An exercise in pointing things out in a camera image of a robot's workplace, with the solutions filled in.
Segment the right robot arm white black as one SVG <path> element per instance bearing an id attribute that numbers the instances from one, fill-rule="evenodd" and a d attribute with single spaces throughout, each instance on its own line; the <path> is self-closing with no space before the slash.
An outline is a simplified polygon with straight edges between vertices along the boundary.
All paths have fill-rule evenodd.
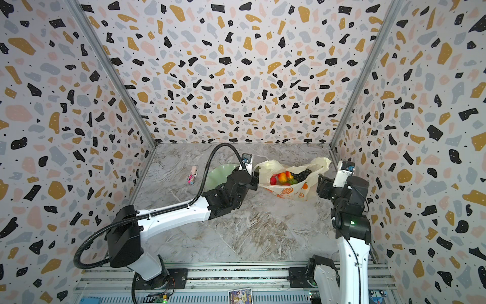
<path id="1" fill-rule="evenodd" d="M 320 176 L 317 195 L 332 202 L 331 220 L 339 251 L 340 266 L 314 255 L 308 262 L 308 284 L 318 288 L 312 303 L 368 303 L 368 260 L 371 224 L 365 215 L 369 183 L 350 176 L 337 184 Z"/>

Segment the yellow translucent plastic bag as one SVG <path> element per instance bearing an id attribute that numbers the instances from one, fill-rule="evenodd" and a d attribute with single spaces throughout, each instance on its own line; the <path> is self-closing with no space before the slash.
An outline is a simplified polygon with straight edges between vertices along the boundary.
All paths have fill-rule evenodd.
<path id="1" fill-rule="evenodd" d="M 325 157 L 298 167 L 268 160 L 256 165 L 255 171 L 259 173 L 259 187 L 282 199 L 307 201 L 316 197 L 319 177 L 324 176 L 331 164 Z"/>

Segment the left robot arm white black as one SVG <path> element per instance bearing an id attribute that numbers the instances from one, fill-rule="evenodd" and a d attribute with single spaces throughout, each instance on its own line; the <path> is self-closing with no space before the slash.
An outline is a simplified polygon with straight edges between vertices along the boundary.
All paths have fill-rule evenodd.
<path id="1" fill-rule="evenodd" d="M 235 170 L 227 181 L 213 190 L 206 191 L 189 206 L 186 203 L 172 205 L 161 215 L 153 216 L 153 210 L 137 211 L 132 205 L 123 207 L 113 220 L 116 226 L 106 233 L 109 264 L 112 268 L 127 267 L 150 281 L 160 275 L 168 275 L 161 257 L 155 257 L 143 248 L 143 243 L 159 233 L 191 224 L 213 220 L 241 207 L 249 190 L 257 190 L 259 172 L 249 174 Z"/>

